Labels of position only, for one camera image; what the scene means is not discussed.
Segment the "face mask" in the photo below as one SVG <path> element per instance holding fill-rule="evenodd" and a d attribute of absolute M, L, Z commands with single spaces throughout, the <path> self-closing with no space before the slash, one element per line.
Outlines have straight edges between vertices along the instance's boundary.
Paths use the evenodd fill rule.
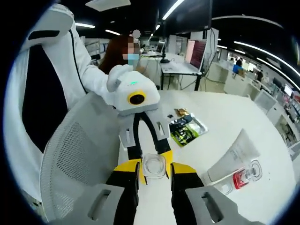
<path fill-rule="evenodd" d="M 128 54 L 128 65 L 133 66 L 134 60 L 139 59 L 139 54 Z"/>

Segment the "white jacket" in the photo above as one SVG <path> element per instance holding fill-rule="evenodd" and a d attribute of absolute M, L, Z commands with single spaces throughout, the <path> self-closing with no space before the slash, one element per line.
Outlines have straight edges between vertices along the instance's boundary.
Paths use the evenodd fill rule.
<path fill-rule="evenodd" d="M 108 76 L 90 65 L 91 57 L 83 45 L 73 23 L 75 56 L 82 83 L 111 104 L 106 88 Z M 68 32 L 55 44 L 43 45 L 63 87 L 68 109 L 85 95 L 74 64 L 71 35 Z M 8 161 L 21 189 L 41 201 L 39 176 L 43 153 L 29 138 L 22 122 L 29 50 L 21 52 L 12 67 L 5 96 L 4 138 Z"/>

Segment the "white tube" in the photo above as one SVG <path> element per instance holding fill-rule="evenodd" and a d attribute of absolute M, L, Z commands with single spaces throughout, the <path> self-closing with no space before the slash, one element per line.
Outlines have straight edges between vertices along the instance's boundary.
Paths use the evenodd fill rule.
<path fill-rule="evenodd" d="M 249 139 L 246 131 L 242 129 L 225 155 L 203 174 L 201 179 L 208 185 L 243 168 L 259 156 L 259 152 Z"/>

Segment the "ceiling light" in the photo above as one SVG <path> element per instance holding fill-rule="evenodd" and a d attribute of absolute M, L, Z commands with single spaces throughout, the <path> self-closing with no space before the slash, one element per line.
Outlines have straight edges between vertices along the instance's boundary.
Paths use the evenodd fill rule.
<path fill-rule="evenodd" d="M 237 53 L 246 54 L 245 52 L 243 52 L 243 51 L 240 51 L 240 50 L 237 50 L 237 49 L 235 49 L 235 51 L 236 51 Z"/>
<path fill-rule="evenodd" d="M 281 70 L 279 70 L 278 68 L 276 68 L 275 66 L 273 66 L 272 64 L 257 58 L 259 61 L 263 62 L 264 64 L 268 65 L 269 67 L 272 67 L 274 70 L 278 71 L 279 73 L 281 73 L 289 82 L 291 82 L 296 88 L 298 88 L 298 90 L 300 90 L 300 88 L 298 87 L 298 85 L 295 84 L 294 81 L 292 81 L 286 74 L 284 74 Z"/>
<path fill-rule="evenodd" d="M 108 33 L 112 33 L 112 34 L 115 34 L 115 35 L 120 35 L 119 33 L 117 33 L 117 32 L 114 32 L 114 31 L 111 31 L 111 30 L 105 30 L 106 32 L 108 32 Z"/>
<path fill-rule="evenodd" d="M 164 15 L 163 20 L 166 20 L 168 16 L 183 2 L 184 0 L 177 0 L 174 5 L 168 10 L 168 12 Z"/>
<path fill-rule="evenodd" d="M 75 24 L 76 24 L 76 26 L 78 26 L 78 27 L 95 28 L 94 25 L 89 25 L 89 24 L 84 24 L 84 23 L 79 23 L 79 22 L 76 22 Z"/>
<path fill-rule="evenodd" d="M 280 62 L 284 63 L 286 66 L 288 66 L 292 71 L 294 71 L 298 76 L 300 76 L 300 73 L 294 68 L 292 67 L 290 64 L 288 64 L 286 61 L 282 60 L 281 58 L 279 58 L 278 56 L 276 55 L 273 55 L 272 53 L 266 51 L 266 50 L 263 50 L 261 48 L 258 48 L 258 47 L 255 47 L 253 45 L 248 45 L 248 44 L 245 44 L 245 43 L 242 43 L 242 42 L 238 42 L 238 41 L 235 41 L 236 44 L 239 44 L 239 45 L 244 45 L 244 46 L 247 46 L 247 47 L 250 47 L 250 48 L 254 48 L 256 50 L 259 50 L 263 53 L 266 53 L 272 57 L 274 57 L 275 59 L 279 60 Z"/>
<path fill-rule="evenodd" d="M 221 45 L 217 45 L 217 47 L 227 49 L 227 47 Z"/>

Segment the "red hair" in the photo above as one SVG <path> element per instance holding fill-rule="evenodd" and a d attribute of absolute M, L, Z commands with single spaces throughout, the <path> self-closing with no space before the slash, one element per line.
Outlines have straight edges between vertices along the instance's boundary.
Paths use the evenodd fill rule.
<path fill-rule="evenodd" d="M 127 64 L 128 61 L 123 59 L 123 54 L 128 53 L 128 43 L 133 43 L 133 37 L 120 35 L 111 39 L 99 69 L 108 75 L 116 65 Z"/>

